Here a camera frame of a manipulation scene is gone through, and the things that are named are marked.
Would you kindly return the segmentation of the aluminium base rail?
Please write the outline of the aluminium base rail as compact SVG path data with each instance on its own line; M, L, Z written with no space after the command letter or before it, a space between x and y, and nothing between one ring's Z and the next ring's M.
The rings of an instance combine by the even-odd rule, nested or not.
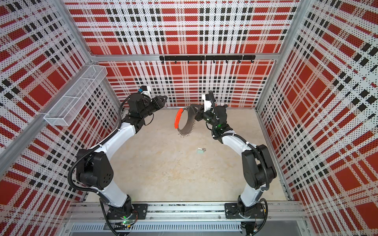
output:
M209 235L309 236L301 203L269 201L243 215L235 202L136 202L131 216L121 216L97 202L74 203L64 219L61 236Z

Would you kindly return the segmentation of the black wall hook rail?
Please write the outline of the black wall hook rail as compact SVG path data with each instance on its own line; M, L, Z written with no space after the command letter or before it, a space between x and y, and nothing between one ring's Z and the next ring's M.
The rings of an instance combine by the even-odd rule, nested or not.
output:
M254 61L256 55L194 55L194 56L159 56L161 62L172 61Z

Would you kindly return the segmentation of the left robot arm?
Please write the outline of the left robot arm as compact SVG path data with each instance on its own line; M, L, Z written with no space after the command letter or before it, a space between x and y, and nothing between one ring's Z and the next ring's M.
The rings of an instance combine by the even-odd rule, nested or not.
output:
M139 90L129 95L118 108L118 125L106 138L90 149L81 149L76 161L69 168L68 183L79 191L93 192L101 204L109 207L110 219L128 219L137 211L131 197L122 191L114 181L110 160L117 150L143 126L145 119L162 109L167 96L151 97L149 92Z

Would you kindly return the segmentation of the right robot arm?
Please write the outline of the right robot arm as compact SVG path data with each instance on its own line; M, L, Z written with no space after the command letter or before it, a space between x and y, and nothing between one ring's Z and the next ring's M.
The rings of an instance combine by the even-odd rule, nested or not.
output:
M205 121L214 140L228 146L241 156L242 171L246 181L243 192L239 195L235 206L226 204L226 218L265 217L267 202L262 199L268 191L277 171L266 145L255 145L235 133L227 123L226 106L206 107L192 104L180 109L176 115L175 128L180 135L191 133L195 122Z

